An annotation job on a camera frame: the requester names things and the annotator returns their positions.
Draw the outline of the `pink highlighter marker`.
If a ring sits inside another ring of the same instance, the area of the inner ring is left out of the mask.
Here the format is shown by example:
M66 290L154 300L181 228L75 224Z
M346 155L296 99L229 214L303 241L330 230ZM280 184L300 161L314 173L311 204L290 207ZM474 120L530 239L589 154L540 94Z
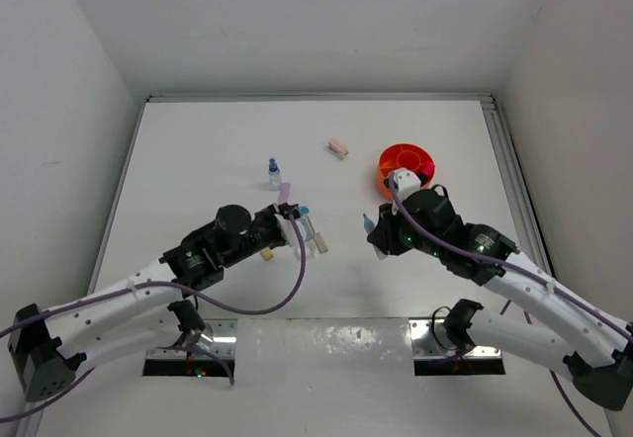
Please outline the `pink highlighter marker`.
M423 165L420 166L417 176L420 180L420 183L422 185L426 185L432 180L434 173L435 164L433 162L425 162Z

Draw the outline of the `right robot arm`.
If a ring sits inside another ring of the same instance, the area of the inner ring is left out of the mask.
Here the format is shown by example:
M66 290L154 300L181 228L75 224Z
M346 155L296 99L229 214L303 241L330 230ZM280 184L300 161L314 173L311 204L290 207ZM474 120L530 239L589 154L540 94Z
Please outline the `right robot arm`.
M483 305L462 299L442 322L456 349L499 348L567 379L605 409L624 408L632 394L631 323L570 291L496 229L463 221L444 187L381 205L367 240L386 256L428 254L448 272L511 301L541 323L495 318Z

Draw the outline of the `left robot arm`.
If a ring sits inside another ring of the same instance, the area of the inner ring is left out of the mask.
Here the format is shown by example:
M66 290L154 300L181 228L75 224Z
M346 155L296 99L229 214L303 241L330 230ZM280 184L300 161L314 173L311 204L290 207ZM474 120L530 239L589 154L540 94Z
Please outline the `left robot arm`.
M206 324L195 302L228 268L284 246L307 261L302 218L297 205L272 204L255 214L223 206L210 223L115 285L62 306L19 309L2 335L25 400L52 398L78 374L138 351L200 343Z

